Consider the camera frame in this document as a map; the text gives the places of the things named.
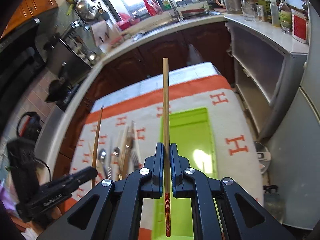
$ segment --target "black power cord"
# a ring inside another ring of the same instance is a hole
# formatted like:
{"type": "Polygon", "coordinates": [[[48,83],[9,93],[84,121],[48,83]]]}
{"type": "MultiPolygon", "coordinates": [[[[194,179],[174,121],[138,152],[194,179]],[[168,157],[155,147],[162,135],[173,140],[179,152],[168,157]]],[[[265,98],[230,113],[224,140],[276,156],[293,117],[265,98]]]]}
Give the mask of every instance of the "black power cord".
{"type": "Polygon", "coordinates": [[[36,157],[35,157],[35,159],[36,159],[37,162],[42,163],[44,166],[47,167],[47,169],[49,171],[49,179],[50,179],[50,181],[52,181],[52,179],[51,179],[51,171],[50,171],[49,166],[43,160],[40,160],[39,158],[36,158],[36,157]]]}

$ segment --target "wooden cabinet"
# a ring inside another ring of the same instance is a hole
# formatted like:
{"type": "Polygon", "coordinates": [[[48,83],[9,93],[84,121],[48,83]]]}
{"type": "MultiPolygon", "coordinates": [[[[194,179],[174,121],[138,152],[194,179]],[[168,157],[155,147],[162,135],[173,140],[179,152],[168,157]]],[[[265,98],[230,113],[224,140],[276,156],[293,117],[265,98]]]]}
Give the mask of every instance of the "wooden cabinet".
{"type": "Polygon", "coordinates": [[[69,174],[70,166],[71,159],[59,153],[56,160],[56,166],[52,175],[52,179],[58,179],[65,174],[69,174]]]}
{"type": "Polygon", "coordinates": [[[55,0],[26,0],[26,2],[33,17],[58,6],[55,0]]]}
{"type": "Polygon", "coordinates": [[[56,7],[58,7],[58,5],[55,0],[23,0],[12,15],[1,37],[3,38],[14,28],[32,17],[56,7]]]}
{"type": "Polygon", "coordinates": [[[121,88],[147,78],[144,60],[138,49],[133,49],[108,63],[105,68],[114,75],[121,88]]]}
{"type": "Polygon", "coordinates": [[[139,47],[145,60],[146,73],[156,76],[163,72],[162,59],[169,59],[169,71],[187,66],[188,48],[182,32],[171,33],[139,47]]]}
{"type": "Polygon", "coordinates": [[[87,100],[87,98],[84,98],[69,124],[68,130],[61,144],[60,152],[70,159],[73,157],[82,127],[92,106],[93,103],[87,100]]]}
{"type": "Polygon", "coordinates": [[[1,37],[4,37],[7,33],[12,31],[15,27],[21,25],[22,23],[24,23],[25,21],[31,18],[32,18],[32,15],[27,5],[27,2],[26,0],[23,0],[22,3],[19,5],[19,7],[15,10],[14,14],[12,15],[1,37]]]}
{"type": "Polygon", "coordinates": [[[70,122],[60,148],[60,152],[63,155],[72,159],[82,127],[84,126],[85,120],[90,113],[95,100],[123,87],[125,87],[124,83],[121,83],[119,79],[116,79],[109,70],[109,66],[106,65],[90,86],[70,122]]]}
{"type": "Polygon", "coordinates": [[[227,54],[231,37],[224,22],[196,26],[182,31],[187,44],[192,44],[204,62],[211,62],[228,82],[234,83],[233,58],[227,54]]]}

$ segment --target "metal screw head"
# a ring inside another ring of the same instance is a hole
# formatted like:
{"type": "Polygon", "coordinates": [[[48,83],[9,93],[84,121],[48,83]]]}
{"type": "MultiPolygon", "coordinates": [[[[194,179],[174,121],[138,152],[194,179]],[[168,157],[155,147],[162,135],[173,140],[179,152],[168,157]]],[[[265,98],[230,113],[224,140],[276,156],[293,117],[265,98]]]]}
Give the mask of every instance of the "metal screw head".
{"type": "Polygon", "coordinates": [[[226,185],[231,185],[233,183],[233,179],[226,177],[223,178],[222,182],[226,185]]]}
{"type": "Polygon", "coordinates": [[[141,175],[147,175],[150,172],[150,170],[148,168],[142,168],[139,172],[141,175]]]}
{"type": "Polygon", "coordinates": [[[195,169],[194,168],[186,168],[186,174],[194,174],[195,173],[195,169]]]}
{"type": "Polygon", "coordinates": [[[108,186],[111,185],[111,183],[112,183],[112,181],[111,181],[110,179],[104,179],[104,180],[101,182],[101,184],[102,184],[103,187],[108,187],[108,186]]]}

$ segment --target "green label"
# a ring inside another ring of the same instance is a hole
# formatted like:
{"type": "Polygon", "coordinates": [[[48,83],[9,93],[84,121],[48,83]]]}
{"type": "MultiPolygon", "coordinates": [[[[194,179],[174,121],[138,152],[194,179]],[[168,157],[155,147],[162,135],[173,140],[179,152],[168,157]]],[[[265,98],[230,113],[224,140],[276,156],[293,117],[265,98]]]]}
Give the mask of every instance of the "green label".
{"type": "Polygon", "coordinates": [[[280,10],[279,13],[280,21],[291,23],[291,12],[286,12],[284,10],[280,10]]]}

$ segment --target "glass jar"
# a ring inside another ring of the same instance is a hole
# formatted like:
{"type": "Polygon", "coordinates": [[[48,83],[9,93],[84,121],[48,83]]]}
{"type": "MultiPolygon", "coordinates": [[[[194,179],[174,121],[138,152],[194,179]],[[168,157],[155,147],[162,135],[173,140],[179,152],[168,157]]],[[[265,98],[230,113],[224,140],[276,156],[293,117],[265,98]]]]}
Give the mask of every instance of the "glass jar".
{"type": "Polygon", "coordinates": [[[255,21],[256,4],[254,0],[241,0],[241,5],[244,19],[248,21],[255,21]]]}

